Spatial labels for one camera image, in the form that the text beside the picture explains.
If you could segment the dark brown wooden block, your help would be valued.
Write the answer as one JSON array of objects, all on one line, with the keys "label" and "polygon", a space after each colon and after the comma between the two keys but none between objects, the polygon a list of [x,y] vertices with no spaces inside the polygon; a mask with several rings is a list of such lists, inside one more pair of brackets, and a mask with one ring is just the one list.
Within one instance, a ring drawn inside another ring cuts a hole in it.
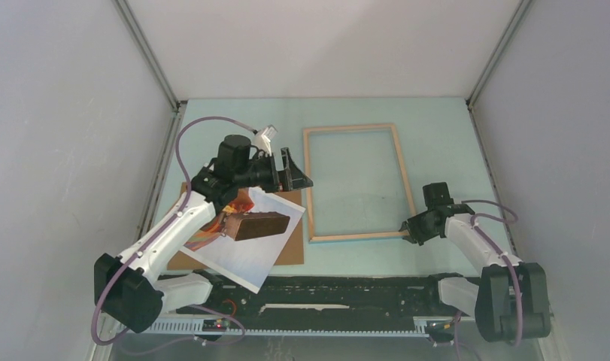
[{"label": "dark brown wooden block", "polygon": [[223,234],[234,241],[246,241],[286,232],[290,216],[278,212],[232,214],[226,218]]}]

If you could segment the brown backing board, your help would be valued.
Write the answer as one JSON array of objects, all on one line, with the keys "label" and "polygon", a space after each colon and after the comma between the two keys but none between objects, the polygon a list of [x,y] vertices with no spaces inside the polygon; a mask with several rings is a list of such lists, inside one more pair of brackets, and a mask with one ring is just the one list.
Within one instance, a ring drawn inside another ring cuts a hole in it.
[{"label": "brown backing board", "polygon": [[[302,204],[302,192],[300,190],[279,193],[278,195],[297,205]],[[300,220],[276,259],[275,265],[302,265],[304,262],[303,222]],[[177,252],[167,265],[168,271],[193,271],[202,269],[209,269],[209,267],[181,252]]]}]

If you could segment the colourful balloon photo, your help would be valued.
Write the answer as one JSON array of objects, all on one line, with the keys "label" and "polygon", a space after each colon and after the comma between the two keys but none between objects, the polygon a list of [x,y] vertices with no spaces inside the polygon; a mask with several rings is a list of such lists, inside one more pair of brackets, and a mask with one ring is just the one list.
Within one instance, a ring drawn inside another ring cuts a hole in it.
[{"label": "colourful balloon photo", "polygon": [[[246,241],[223,234],[232,214],[278,212],[290,216],[285,233]],[[181,248],[181,253],[203,263],[248,290],[258,293],[276,259],[292,235],[305,208],[260,188],[246,188],[208,225],[203,226]]]}]

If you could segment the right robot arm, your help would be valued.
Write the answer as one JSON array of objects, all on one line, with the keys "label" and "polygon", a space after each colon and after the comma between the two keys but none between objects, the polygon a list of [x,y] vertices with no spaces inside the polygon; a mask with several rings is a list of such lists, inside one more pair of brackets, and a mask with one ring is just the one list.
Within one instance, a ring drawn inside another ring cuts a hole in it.
[{"label": "right robot arm", "polygon": [[457,203],[445,182],[423,186],[425,211],[402,222],[401,232],[411,244],[424,245],[435,238],[454,244],[479,274],[477,282],[462,275],[443,275],[423,294],[432,314],[450,307],[474,318],[481,337],[488,342],[519,345],[525,339],[551,334],[551,311],[545,270],[537,262],[524,262],[501,248],[482,228],[486,218],[514,223],[518,217],[506,208],[510,219],[477,213],[469,201]]}]

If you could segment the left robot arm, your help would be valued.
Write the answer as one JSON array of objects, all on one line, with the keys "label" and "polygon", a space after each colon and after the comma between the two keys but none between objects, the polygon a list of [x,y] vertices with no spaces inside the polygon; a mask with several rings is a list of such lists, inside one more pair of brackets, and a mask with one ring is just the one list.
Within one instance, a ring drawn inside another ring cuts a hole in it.
[{"label": "left robot arm", "polygon": [[119,255],[104,253],[96,260],[93,335],[98,334],[101,313],[133,332],[143,332],[161,313],[194,302],[205,313],[220,310],[223,292],[204,277],[191,274],[160,280],[159,276],[190,237],[222,214],[241,190],[282,193],[313,187],[313,180],[293,164],[289,148],[281,148],[283,168],[277,168],[271,132],[264,128],[252,138],[227,135],[217,155],[186,179],[180,199],[161,221]]}]

